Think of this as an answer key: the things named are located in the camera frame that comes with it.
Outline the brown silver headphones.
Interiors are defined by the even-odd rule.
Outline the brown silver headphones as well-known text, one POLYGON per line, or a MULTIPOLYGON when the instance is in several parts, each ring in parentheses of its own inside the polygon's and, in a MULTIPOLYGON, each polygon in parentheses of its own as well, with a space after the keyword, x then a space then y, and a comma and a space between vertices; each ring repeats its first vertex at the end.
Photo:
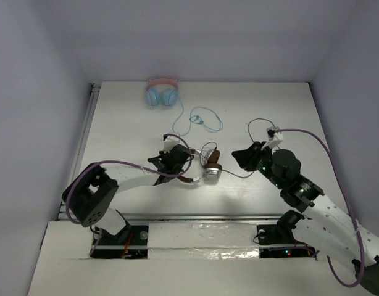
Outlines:
POLYGON ((185 184, 198 184, 201 181, 217 182, 222 172, 222 166, 218 163, 220 151, 217 148, 208 150, 190 148, 189 151, 193 156, 199 158, 202 167, 202 175, 195 178, 179 176, 177 179, 185 184))

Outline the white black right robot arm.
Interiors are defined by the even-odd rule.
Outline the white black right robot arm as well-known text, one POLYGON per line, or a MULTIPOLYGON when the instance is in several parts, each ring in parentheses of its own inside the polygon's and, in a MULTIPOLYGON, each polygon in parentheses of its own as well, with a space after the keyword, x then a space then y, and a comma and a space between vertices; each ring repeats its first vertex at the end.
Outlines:
POLYGON ((313 181, 301 174, 301 162, 287 149, 272 150, 254 142, 231 153, 239 167, 259 172, 280 191, 291 207, 275 224, 257 227, 259 246, 307 244, 336 260, 373 295, 379 295, 379 237, 340 209, 313 181))

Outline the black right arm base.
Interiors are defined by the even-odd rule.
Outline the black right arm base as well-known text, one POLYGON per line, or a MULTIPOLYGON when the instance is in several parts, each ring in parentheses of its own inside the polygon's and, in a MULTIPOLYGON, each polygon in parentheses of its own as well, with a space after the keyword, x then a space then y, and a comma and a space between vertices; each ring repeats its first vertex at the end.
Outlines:
POLYGON ((293 230, 302 214, 289 210, 275 224, 257 225, 253 243, 260 247, 261 258, 317 258, 318 250, 294 238, 293 230))

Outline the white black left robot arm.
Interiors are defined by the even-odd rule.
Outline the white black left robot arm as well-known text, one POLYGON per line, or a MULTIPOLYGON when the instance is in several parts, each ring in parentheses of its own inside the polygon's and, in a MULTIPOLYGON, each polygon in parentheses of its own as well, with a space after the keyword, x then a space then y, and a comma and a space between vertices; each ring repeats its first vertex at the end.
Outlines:
POLYGON ((181 176, 191 159, 190 149, 177 144, 147 159, 151 168, 118 160, 91 163, 62 193, 62 201, 84 228, 94 226, 101 238, 123 245, 130 237, 131 225, 110 207, 113 198, 137 187, 167 183, 181 176))

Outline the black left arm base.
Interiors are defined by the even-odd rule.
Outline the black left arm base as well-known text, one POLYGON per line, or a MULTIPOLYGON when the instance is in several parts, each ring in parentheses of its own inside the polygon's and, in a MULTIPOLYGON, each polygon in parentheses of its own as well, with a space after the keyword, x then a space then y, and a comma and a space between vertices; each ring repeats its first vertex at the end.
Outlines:
POLYGON ((134 225, 129 236, 123 242, 117 242, 105 231, 99 235, 98 228, 91 227, 93 241, 90 257, 93 259, 147 259, 148 225, 134 225))

